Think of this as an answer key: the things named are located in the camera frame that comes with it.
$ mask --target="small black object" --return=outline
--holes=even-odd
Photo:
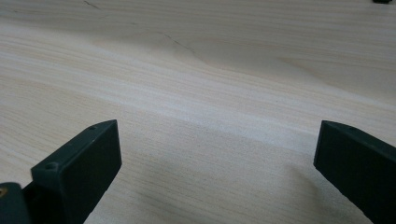
[[[95,124],[34,166],[24,189],[0,184],[1,223],[83,223],[120,167],[117,121]]]
[[[396,148],[323,120],[315,167],[374,223],[396,223]]]
[[[379,3],[379,4],[389,4],[389,2],[391,2],[392,0],[373,0],[373,2],[375,3]]]

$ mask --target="wooden surface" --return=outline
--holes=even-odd
[[[0,97],[0,182],[23,187],[118,120],[86,223],[370,223],[312,163],[323,119],[396,146],[396,5],[0,0]]]

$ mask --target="wood grain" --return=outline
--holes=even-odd
[[[0,31],[0,182],[117,119],[86,223],[370,223],[312,163],[323,119],[396,145],[394,3],[0,0]]]

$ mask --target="scratch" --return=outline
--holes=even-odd
[[[164,36],[168,37],[170,40],[172,40],[175,44],[181,46],[183,49],[186,49],[186,50],[190,51],[191,53],[195,54],[195,51],[194,51],[193,49],[190,49],[190,48],[188,48],[188,47],[186,47],[186,46],[180,44],[180,43],[179,43],[177,40],[175,40],[172,36],[167,35],[167,34],[165,34],[165,33],[162,33],[162,34],[163,34]]]
[[[87,2],[87,1],[84,1],[84,2],[85,2],[85,4],[87,4],[88,6],[95,7],[95,8],[97,8],[97,9],[101,10],[99,7],[97,7],[97,6],[94,5],[94,4],[91,4],[91,3]]]

